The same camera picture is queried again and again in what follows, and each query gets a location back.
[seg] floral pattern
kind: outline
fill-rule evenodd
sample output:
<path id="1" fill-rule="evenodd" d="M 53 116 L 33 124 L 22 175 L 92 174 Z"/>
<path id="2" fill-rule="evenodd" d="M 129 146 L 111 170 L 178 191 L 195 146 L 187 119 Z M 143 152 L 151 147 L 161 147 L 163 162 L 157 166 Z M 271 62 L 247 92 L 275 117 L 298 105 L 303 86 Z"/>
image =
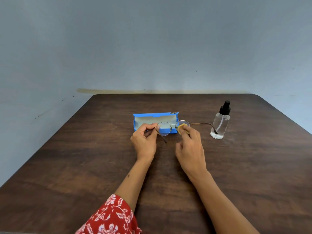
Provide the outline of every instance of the floral pattern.
<path id="1" fill-rule="evenodd" d="M 139 234 L 141 232 L 129 205 L 123 198 L 112 194 L 75 234 Z"/>

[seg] woman's left hand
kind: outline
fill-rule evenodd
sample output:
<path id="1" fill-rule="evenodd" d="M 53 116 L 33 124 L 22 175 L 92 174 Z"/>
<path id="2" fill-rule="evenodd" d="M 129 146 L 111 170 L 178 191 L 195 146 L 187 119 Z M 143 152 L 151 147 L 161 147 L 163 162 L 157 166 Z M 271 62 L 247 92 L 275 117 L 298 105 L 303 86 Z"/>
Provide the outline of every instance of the woman's left hand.
<path id="1" fill-rule="evenodd" d="M 157 123 L 142 124 L 131 136 L 131 142 L 133 143 L 137 152 L 138 160 L 146 159 L 152 161 L 156 153 L 156 138 L 157 131 L 155 127 Z"/>

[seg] black spray nozzle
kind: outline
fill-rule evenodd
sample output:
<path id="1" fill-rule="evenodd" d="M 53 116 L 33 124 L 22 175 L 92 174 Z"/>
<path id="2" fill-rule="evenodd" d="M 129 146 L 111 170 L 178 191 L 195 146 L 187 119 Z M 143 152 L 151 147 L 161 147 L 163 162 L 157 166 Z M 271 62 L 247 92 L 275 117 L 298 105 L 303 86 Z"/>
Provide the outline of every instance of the black spray nozzle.
<path id="1" fill-rule="evenodd" d="M 224 105 L 221 106 L 219 113 L 221 115 L 226 116 L 226 115 L 230 114 L 230 111 L 231 111 L 230 101 L 227 100 L 227 101 L 224 102 Z"/>

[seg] clear plastic bottle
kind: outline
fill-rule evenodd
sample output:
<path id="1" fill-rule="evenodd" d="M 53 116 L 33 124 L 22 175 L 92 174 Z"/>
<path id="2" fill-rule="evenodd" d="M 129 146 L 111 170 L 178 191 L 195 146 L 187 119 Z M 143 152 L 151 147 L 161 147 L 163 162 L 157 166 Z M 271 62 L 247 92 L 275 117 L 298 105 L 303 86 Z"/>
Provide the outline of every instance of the clear plastic bottle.
<path id="1" fill-rule="evenodd" d="M 225 101 L 224 105 L 221 106 L 220 112 L 216 114 L 216 117 L 213 121 L 213 127 L 216 129 L 217 133 L 214 133 L 213 129 L 211 129 L 210 135 L 215 139 L 222 139 L 227 129 L 227 125 L 230 121 L 230 101 Z"/>

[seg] forearm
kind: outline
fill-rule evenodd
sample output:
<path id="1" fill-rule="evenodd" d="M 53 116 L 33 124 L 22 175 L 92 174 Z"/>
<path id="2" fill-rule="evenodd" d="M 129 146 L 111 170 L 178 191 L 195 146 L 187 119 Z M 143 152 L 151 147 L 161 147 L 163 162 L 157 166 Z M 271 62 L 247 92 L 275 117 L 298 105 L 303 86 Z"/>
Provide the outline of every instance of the forearm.
<path id="1" fill-rule="evenodd" d="M 222 193 L 209 172 L 200 179 L 193 179 L 192 182 L 217 234 L 259 233 Z"/>
<path id="2" fill-rule="evenodd" d="M 127 202 L 133 212 L 150 164 L 151 161 L 147 159 L 137 160 L 115 192 Z"/>

